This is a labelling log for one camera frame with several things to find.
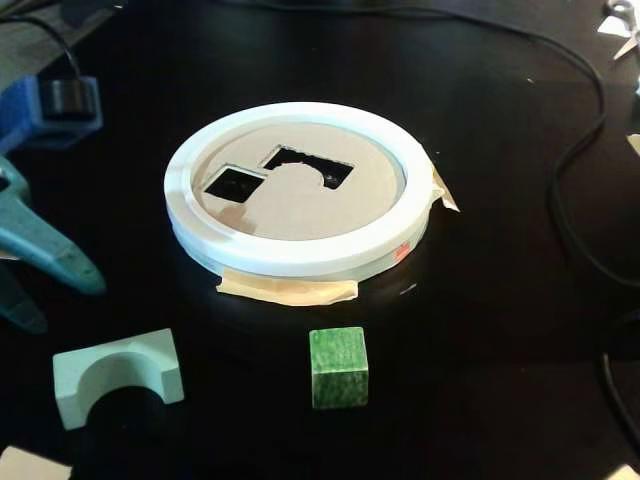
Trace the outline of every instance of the square hole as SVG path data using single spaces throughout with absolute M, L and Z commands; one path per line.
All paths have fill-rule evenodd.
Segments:
M 227 167 L 205 192 L 232 202 L 244 203 L 262 182 L 264 179 L 261 177 Z

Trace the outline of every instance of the black wire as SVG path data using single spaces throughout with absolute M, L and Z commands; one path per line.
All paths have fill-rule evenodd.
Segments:
M 29 17 L 25 15 L 7 15 L 4 17 L 0 17 L 0 24 L 3 23 L 27 23 L 44 30 L 58 44 L 62 51 L 64 51 L 74 75 L 78 78 L 82 75 L 78 59 L 73 53 L 73 50 L 65 41 L 65 39 L 62 38 L 62 35 L 60 35 L 60 33 L 58 33 L 58 31 L 47 22 L 36 17 Z
M 253 0 L 241 3 L 243 6 L 278 10 L 283 12 L 305 12 L 324 13 L 338 15 L 401 15 L 411 18 L 453 18 L 465 22 L 473 23 L 483 27 L 502 30 L 506 33 L 520 35 L 531 40 L 552 47 L 556 52 L 568 58 L 583 74 L 591 81 L 598 102 L 598 113 L 593 123 L 585 129 L 579 139 L 569 146 L 564 153 L 558 157 L 552 167 L 552 174 L 547 185 L 547 208 L 549 216 L 560 241 L 565 247 L 573 247 L 584 259 L 596 270 L 608 277 L 610 280 L 626 287 L 640 288 L 640 279 L 628 278 L 610 269 L 599 260 L 586 245 L 584 240 L 576 232 L 562 201 L 560 194 L 560 180 L 566 169 L 577 159 L 578 155 L 591 146 L 599 137 L 606 120 L 606 96 L 604 82 L 596 67 L 584 56 L 567 47 L 566 45 L 545 35 L 532 32 L 516 25 L 487 20 L 482 17 L 468 13 L 450 11 L 438 7 L 428 7 L 421 5 L 383 5 L 373 7 L 343 7 L 331 5 L 288 5 L 270 2 L 268 0 Z
M 487 20 L 485 18 L 477 17 L 467 13 L 449 11 L 436 7 L 399 5 L 357 8 L 335 7 L 326 5 L 298 6 L 273 3 L 268 0 L 253 0 L 252 2 L 245 3 L 244 5 L 285 12 L 402 15 L 412 18 L 434 18 L 434 15 L 440 16 L 441 18 L 449 17 L 484 27 L 495 28 L 507 33 L 524 36 L 531 40 L 535 40 L 544 45 L 552 47 L 558 53 L 562 54 L 565 58 L 568 58 L 582 73 L 587 76 L 587 78 L 589 78 L 590 82 L 592 83 L 597 97 L 598 113 L 591 125 L 587 129 L 585 129 L 578 140 L 570 145 L 562 153 L 562 155 L 558 157 L 558 159 L 552 166 L 552 172 L 546 191 L 547 207 L 549 209 L 551 222 L 554 225 L 556 233 L 558 234 L 560 241 L 565 248 L 574 247 L 588 263 L 590 263 L 596 270 L 598 270 L 614 282 L 626 287 L 640 288 L 640 279 L 625 277 L 614 272 L 591 253 L 591 250 L 582 240 L 580 235 L 578 235 L 571 220 L 569 219 L 569 214 L 564 206 L 562 196 L 560 194 L 560 180 L 562 179 L 562 175 L 567 170 L 567 168 L 569 168 L 573 164 L 573 162 L 575 162 L 578 156 L 597 140 L 602 132 L 606 120 L 607 101 L 605 96 L 604 82 L 602 81 L 602 77 L 600 76 L 598 70 L 588 59 L 572 50 L 571 48 L 558 42 L 557 40 L 549 38 L 545 35 L 531 32 L 518 26 L 496 22 L 493 20 Z M 607 392 L 609 399 L 614 407 L 614 411 L 617 414 L 622 429 L 627 434 L 627 438 L 629 439 L 632 447 L 635 449 L 636 454 L 640 457 L 640 429 L 638 429 L 638 427 L 636 426 L 633 417 L 626 407 L 620 395 L 620 392 L 618 391 L 618 388 L 616 387 L 608 353 L 610 342 L 612 341 L 618 330 L 636 322 L 640 322 L 640 310 L 623 316 L 612 325 L 607 325 L 608 330 L 605 334 L 604 343 L 599 349 L 599 355 L 596 365 L 599 372 L 601 373 L 605 391 Z
M 631 412 L 627 408 L 624 400 L 622 399 L 622 395 L 616 386 L 608 350 L 610 349 L 611 343 L 616 334 L 639 322 L 640 310 L 634 310 L 623 315 L 611 325 L 607 325 L 607 330 L 603 334 L 602 348 L 598 354 L 596 363 L 598 373 L 600 374 L 600 380 L 604 386 L 605 392 L 607 393 L 607 399 L 613 407 L 616 419 L 620 423 L 623 432 L 627 436 L 629 443 L 635 450 L 638 457 L 640 457 L 640 429 L 638 429 Z

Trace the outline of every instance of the white arch block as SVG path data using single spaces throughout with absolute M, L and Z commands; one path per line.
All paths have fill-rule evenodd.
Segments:
M 146 387 L 165 404 L 184 399 L 171 330 L 165 328 L 53 356 L 56 402 L 66 430 L 84 427 L 91 407 L 123 387 Z

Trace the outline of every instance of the white ring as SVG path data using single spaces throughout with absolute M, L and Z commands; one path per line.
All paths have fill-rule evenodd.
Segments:
M 402 167 L 406 184 L 388 212 L 368 225 L 342 235 L 287 241 L 236 231 L 202 208 L 194 196 L 192 179 L 211 153 L 229 140 L 257 128 L 302 122 L 331 125 L 359 134 L 395 158 Z M 422 146 L 405 130 L 363 110 L 312 102 L 251 108 L 207 125 L 176 151 L 164 179 L 169 217 L 178 239 L 192 257 L 216 273 L 221 273 L 220 267 L 226 266 L 277 277 L 338 278 L 340 272 L 376 262 L 414 237 L 416 232 L 422 234 L 433 201 L 433 190 L 431 161 Z

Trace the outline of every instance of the black table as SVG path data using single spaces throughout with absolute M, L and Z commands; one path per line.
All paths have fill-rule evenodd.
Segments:
M 595 33 L 604 2 L 441 3 L 551 35 L 603 73 L 607 128 L 567 173 L 563 195 L 593 249 L 640 272 L 640 160 L 624 139 L 637 65 L 614 65 L 622 40 Z M 95 260 L 109 291 L 82 297 L 12 265 L 50 332 L 0 322 L 0 448 L 74 465 L 79 479 L 601 480 L 639 465 L 592 364 L 599 325 L 638 295 L 567 259 L 544 206 L 552 162 L 596 108 L 561 57 L 457 21 L 205 0 L 139 2 L 77 51 L 99 78 L 104 128 L 71 150 L 12 159 L 35 208 Z M 352 302 L 294 309 L 218 295 L 217 278 L 170 229 L 162 179 L 176 148 L 226 114 L 293 100 L 398 123 L 463 209 L 436 205 L 417 250 Z M 308 331 L 351 325 L 365 328 L 370 404 L 313 412 Z M 51 355 L 164 327 L 186 401 L 165 407 L 143 389 L 117 391 L 86 428 L 65 432 Z M 630 400 L 637 368 L 616 370 Z

